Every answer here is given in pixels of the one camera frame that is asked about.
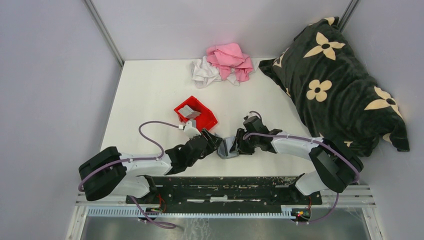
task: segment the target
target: white tabletop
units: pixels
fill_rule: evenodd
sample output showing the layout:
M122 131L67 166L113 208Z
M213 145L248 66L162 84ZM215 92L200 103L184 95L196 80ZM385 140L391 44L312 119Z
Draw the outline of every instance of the white tabletop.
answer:
M221 137L236 134L243 127L248 111L258 111L268 129L282 129L290 134L310 136L301 123L289 97L259 69L250 80L234 86L228 81L213 82L197 89L191 80L191 60L126 61L101 149L116 146L121 153L154 154L157 146L139 135L138 127L146 121L159 120L178 125L174 108L190 96L209 108L218 120L211 129ZM162 124L149 124L143 133L165 149L185 144L182 131ZM221 159L215 153L198 160L179 176L296 176L314 170L310 161L287 154L262 152Z

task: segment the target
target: gray floor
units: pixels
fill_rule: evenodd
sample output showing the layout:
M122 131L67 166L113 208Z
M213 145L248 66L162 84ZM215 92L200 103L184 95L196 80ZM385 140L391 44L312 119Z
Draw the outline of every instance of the gray floor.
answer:
M327 209L313 209L312 219ZM296 226L287 219L162 218L178 228L168 230L132 217L89 217L83 240L369 240L361 209L337 209L327 219Z

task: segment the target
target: white cloth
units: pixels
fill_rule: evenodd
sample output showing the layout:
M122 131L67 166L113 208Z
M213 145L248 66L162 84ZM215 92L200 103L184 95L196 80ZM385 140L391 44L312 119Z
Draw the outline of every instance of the white cloth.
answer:
M219 68L212 66L206 58L207 56L203 56L202 59L196 59L190 64L191 75L193 76L191 79L198 89L206 88L212 82L221 82L223 80L220 76ZM259 62L258 60L252 60L253 73L258 69ZM234 68L231 69L231 73L226 80L234 86L240 86L240 82L236 79Z

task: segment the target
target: gray wall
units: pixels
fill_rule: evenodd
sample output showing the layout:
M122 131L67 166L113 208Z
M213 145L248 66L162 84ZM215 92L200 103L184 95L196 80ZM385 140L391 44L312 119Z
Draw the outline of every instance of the gray wall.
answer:
M363 159L388 239L424 236L424 2L363 0L344 35L379 85L396 99L411 151L380 143Z
M119 70L82 1L0 1L1 240L65 237Z
M349 0L93 0L125 60L201 58L240 44L276 57L307 25L341 16Z

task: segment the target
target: pile of cloth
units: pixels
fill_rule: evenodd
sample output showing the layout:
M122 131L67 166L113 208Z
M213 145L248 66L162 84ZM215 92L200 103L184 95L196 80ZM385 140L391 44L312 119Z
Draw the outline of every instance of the pile of cloth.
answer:
M237 43L211 46L206 56L191 62L192 80L197 88L207 87L212 82L228 80L235 86L249 80L249 74L258 69L259 61L252 62L242 53Z

